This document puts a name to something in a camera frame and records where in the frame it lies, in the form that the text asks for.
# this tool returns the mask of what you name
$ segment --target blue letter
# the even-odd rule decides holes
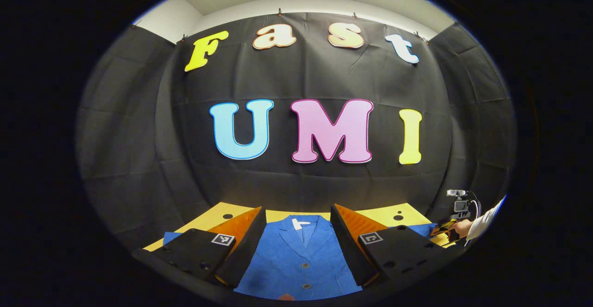
[[[400,35],[389,35],[386,36],[385,39],[393,44],[393,48],[395,48],[397,55],[406,62],[416,64],[420,60],[418,56],[410,54],[407,47],[411,47],[411,43],[405,41]]]
[[[249,160],[259,157],[267,149],[270,140],[267,112],[274,107],[271,100],[253,100],[246,105],[253,113],[253,141],[241,145],[235,141],[233,116],[239,110],[237,104],[217,104],[210,108],[214,118],[214,141],[216,148],[225,157],[235,160]]]

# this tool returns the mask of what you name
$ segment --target yellow letter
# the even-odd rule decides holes
[[[271,25],[258,30],[258,38],[253,40],[253,47],[258,50],[271,47],[288,47],[297,41],[292,36],[292,27],[289,25]]]
[[[419,163],[422,158],[418,151],[422,115],[413,109],[402,109],[400,117],[404,120],[404,151],[400,154],[400,164]]]
[[[208,56],[212,56],[216,48],[218,48],[218,39],[226,39],[228,37],[227,31],[222,31],[220,33],[216,33],[214,35],[210,35],[201,39],[198,39],[193,43],[195,48],[193,48],[193,54],[191,54],[191,58],[189,60],[189,64],[186,66],[186,72],[195,70],[198,67],[205,66],[208,60],[204,58],[205,52],[208,53]]]
[[[328,30],[333,34],[328,39],[334,47],[360,48],[365,43],[362,36],[358,35],[360,28],[357,25],[336,22],[330,24]]]

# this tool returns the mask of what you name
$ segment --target pink letter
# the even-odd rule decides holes
[[[341,109],[335,124],[330,121],[318,100],[297,100],[290,109],[298,115],[298,148],[292,160],[300,163],[317,161],[319,155],[313,151],[313,138],[326,161],[332,160],[344,140],[344,151],[338,155],[340,161],[364,163],[372,158],[368,151],[368,121],[373,106],[367,100],[348,100]]]

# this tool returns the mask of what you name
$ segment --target white tag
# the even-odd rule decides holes
[[[309,222],[299,222],[297,219],[292,218],[292,225],[294,226],[295,231],[302,229],[303,227],[301,227],[301,225],[306,225],[306,224],[310,224],[310,223]]]

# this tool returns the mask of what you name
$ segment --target table surface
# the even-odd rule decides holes
[[[252,207],[246,206],[239,206],[229,203],[218,203],[206,212],[204,212],[201,216],[195,218],[191,222],[187,223],[186,225],[180,227],[175,232],[176,233],[184,233],[188,229],[195,228],[201,229],[202,231],[207,231],[210,228],[219,225],[229,219],[225,219],[222,216],[225,214],[232,214],[233,218],[238,216],[239,214],[245,213],[249,210],[252,210]],[[424,217],[420,212],[418,212],[415,208],[413,208],[408,203],[387,206],[387,207],[380,207],[380,208],[372,208],[370,210],[360,210],[356,211],[372,220],[382,223],[387,227],[393,227],[398,225],[424,225],[430,223],[426,217]],[[312,212],[286,212],[286,211],[274,211],[274,210],[266,210],[265,211],[265,218],[267,222],[279,222],[284,218],[290,215],[319,215],[324,217],[327,220],[330,220],[330,213],[329,212],[319,212],[319,213],[312,213]],[[394,216],[402,216],[403,218],[400,220],[395,220]],[[449,241],[445,234],[440,234],[432,239],[432,242],[443,246],[447,244]],[[146,247],[145,250],[153,251],[157,248],[163,246],[163,239],[154,242]]]

